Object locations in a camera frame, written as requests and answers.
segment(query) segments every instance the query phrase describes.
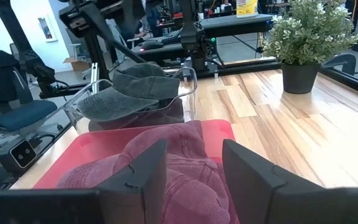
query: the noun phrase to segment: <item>black plant pot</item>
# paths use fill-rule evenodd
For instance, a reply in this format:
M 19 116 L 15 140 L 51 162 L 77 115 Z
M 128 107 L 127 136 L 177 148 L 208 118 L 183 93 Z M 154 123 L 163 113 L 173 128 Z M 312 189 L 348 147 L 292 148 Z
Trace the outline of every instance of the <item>black plant pot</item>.
M 293 94 L 310 93 L 319 68 L 320 64 L 289 65 L 282 63 L 284 91 Z

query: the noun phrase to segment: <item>wooden table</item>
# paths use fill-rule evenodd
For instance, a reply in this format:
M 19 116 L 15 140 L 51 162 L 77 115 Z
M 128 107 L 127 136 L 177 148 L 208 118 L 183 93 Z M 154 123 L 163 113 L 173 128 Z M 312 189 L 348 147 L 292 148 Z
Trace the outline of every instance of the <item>wooden table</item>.
M 358 186 L 358 92 L 324 75 L 284 93 L 281 70 L 198 82 L 198 119 L 225 119 L 238 143 L 324 187 Z M 70 128 L 12 189 L 28 189 L 78 133 Z

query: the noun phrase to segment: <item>table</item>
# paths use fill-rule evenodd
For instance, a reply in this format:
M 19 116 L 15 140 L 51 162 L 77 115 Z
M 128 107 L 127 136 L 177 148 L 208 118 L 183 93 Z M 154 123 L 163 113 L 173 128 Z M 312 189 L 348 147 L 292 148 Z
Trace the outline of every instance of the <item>table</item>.
M 225 119 L 236 141 L 324 187 L 358 186 L 358 92 L 318 75 L 313 91 L 284 93 L 281 70 L 198 82 L 198 119 Z M 70 128 L 13 186 L 29 189 L 78 136 Z
M 205 29 L 208 38 L 224 37 L 237 34 L 251 34 L 254 32 L 267 32 L 268 26 L 266 21 L 272 19 L 271 15 L 258 14 L 254 17 L 237 18 L 236 15 L 224 16 L 212 19 L 202 19 L 200 24 Z M 133 52 L 140 55 L 146 61 L 156 61 L 163 59 L 188 57 L 189 53 L 183 49 L 180 43 L 164 45 L 159 49 L 140 51 L 140 47 L 136 46 Z

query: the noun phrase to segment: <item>white wall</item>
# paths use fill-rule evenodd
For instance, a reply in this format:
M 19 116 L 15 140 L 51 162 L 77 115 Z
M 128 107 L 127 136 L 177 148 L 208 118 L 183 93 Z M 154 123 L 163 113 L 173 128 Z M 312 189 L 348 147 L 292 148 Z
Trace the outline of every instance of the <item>white wall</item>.
M 72 44 L 70 37 L 67 34 L 66 31 L 66 25 L 62 22 L 62 20 L 59 18 L 59 10 L 64 9 L 65 7 L 69 6 L 68 2 L 60 2 L 57 0 L 49 0 L 50 7 L 52 8 L 53 15 L 55 16 L 55 20 L 57 22 L 57 26 L 60 30 L 60 33 L 63 37 L 63 41 L 66 45 L 66 49 L 68 51 L 68 54 L 70 56 L 74 55 L 73 47 L 70 47 L 70 44 Z
M 28 38 L 33 50 L 42 61 L 56 72 L 72 70 L 69 63 L 63 64 L 68 56 L 68 51 L 63 41 L 62 34 L 53 15 L 48 0 L 11 0 L 12 8 L 19 20 L 23 31 Z M 39 17 L 48 16 L 51 29 L 55 33 L 57 41 L 46 42 L 42 29 L 39 26 Z M 11 53 L 9 44 L 13 43 L 4 24 L 0 19 L 0 50 Z

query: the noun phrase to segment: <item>green leaves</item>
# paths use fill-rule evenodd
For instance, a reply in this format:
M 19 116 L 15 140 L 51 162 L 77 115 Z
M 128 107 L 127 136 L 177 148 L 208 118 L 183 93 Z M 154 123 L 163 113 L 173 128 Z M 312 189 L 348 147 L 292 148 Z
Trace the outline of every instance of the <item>green leaves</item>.
M 291 9 L 273 17 L 263 56 L 285 63 L 321 63 L 358 41 L 344 0 L 289 0 Z

